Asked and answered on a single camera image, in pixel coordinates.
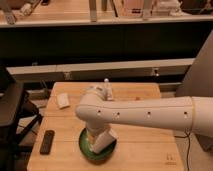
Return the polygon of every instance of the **table leg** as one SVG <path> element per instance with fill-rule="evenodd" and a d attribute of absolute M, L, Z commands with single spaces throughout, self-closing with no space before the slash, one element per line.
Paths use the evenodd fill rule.
<path fill-rule="evenodd" d="M 97 21 L 96 0 L 89 0 L 89 8 L 90 8 L 90 20 L 91 22 L 96 22 Z"/>
<path fill-rule="evenodd" d="M 106 11 L 107 10 L 107 0 L 101 0 L 101 7 L 102 7 L 102 11 Z"/>
<path fill-rule="evenodd" d="M 151 17 L 152 1 L 144 0 L 142 18 L 148 20 Z"/>

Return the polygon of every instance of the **floor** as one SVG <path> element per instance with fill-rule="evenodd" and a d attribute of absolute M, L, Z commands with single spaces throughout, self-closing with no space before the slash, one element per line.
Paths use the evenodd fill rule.
<path fill-rule="evenodd" d="M 163 93 L 162 97 L 173 97 L 173 93 Z M 43 108 L 47 104 L 47 100 L 37 100 L 34 103 L 40 108 L 40 113 L 44 114 L 45 108 Z M 24 126 L 28 120 L 23 120 L 20 125 Z M 33 131 L 38 131 L 38 126 L 33 128 Z M 174 131 L 174 135 L 185 136 L 183 132 Z M 30 132 L 27 137 L 22 142 L 23 144 L 33 144 L 35 141 L 36 135 L 33 132 Z M 212 152 L 204 152 L 195 135 L 190 135 L 191 140 L 191 148 L 189 152 L 189 168 L 190 171 L 213 171 L 213 151 Z M 187 148 L 188 148 L 188 140 L 176 138 L 177 146 L 185 167 L 185 171 L 187 171 L 186 164 L 186 156 L 187 156 Z M 26 166 L 28 163 L 29 154 L 23 154 L 16 160 L 16 170 L 15 171 L 26 171 Z"/>

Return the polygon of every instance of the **chair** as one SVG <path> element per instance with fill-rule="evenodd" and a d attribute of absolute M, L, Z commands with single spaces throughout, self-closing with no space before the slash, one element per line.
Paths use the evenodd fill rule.
<path fill-rule="evenodd" d="M 23 83 L 16 82 L 5 67 L 0 66 L 0 170 L 7 170 L 13 161 L 14 154 L 31 152 L 31 146 L 20 146 L 20 142 L 42 116 L 38 108 L 29 101 L 29 94 L 24 90 Z M 17 134 L 21 118 L 35 116 L 34 119 Z"/>

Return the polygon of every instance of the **wooden table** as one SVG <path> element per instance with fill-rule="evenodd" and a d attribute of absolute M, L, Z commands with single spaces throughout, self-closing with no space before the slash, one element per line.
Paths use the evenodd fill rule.
<path fill-rule="evenodd" d="M 75 116 L 75 106 L 91 83 L 55 83 L 28 163 L 28 171 L 180 171 L 183 165 L 172 131 L 112 125 L 119 139 L 104 164 L 90 163 L 81 154 L 78 138 L 85 123 Z M 112 83 L 115 100 L 160 98 L 157 84 Z M 71 106 L 60 110 L 56 96 L 67 92 Z M 55 130 L 50 155 L 39 154 L 46 129 Z"/>

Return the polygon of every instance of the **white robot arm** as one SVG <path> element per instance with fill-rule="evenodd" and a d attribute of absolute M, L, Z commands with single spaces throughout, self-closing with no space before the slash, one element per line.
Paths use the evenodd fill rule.
<path fill-rule="evenodd" d="M 213 137 L 213 98 L 178 97 L 141 101 L 107 101 L 107 89 L 90 87 L 76 108 L 87 130 L 97 136 L 108 123 L 192 131 Z"/>

